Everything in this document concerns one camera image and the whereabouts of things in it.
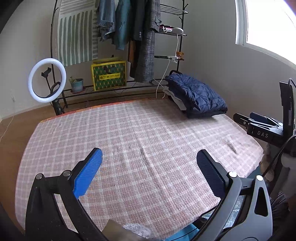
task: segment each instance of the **navy quilted jacket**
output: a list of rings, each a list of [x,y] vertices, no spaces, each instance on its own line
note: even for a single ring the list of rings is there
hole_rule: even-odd
[[[206,117],[227,112],[225,101],[208,85],[185,74],[166,77],[168,88],[182,100],[188,117]]]

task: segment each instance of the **plant pot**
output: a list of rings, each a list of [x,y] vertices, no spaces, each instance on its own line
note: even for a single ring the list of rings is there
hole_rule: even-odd
[[[83,90],[83,79],[77,79],[78,82],[70,83],[72,88],[72,93],[80,92]]]

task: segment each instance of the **teal sweater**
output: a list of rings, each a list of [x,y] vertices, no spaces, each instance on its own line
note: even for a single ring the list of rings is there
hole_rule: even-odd
[[[116,24],[113,44],[117,50],[124,50],[125,45],[129,42],[131,32],[131,1],[119,0],[115,12]]]

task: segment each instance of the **wooden floor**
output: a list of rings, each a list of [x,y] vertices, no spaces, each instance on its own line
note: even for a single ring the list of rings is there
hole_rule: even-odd
[[[82,109],[99,104],[120,102],[130,99],[155,98],[155,94],[119,96],[107,100],[87,101],[86,105],[70,105],[68,110]],[[55,116],[51,106],[38,108],[14,116],[7,132],[0,142],[0,201],[15,225],[22,230],[15,217],[15,186],[17,173],[26,145],[38,123]],[[0,123],[0,137],[12,118]]]

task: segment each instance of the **bed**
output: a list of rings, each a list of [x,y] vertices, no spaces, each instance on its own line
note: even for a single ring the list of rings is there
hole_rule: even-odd
[[[24,152],[16,184],[15,212],[25,228],[30,189],[72,169],[94,148],[103,163],[79,200],[100,230],[109,219],[139,223],[164,239],[218,204],[196,163],[206,149],[227,171],[247,177],[262,148],[226,115],[188,119],[170,100],[137,100],[91,107],[42,121]],[[61,199],[67,226],[74,229]]]

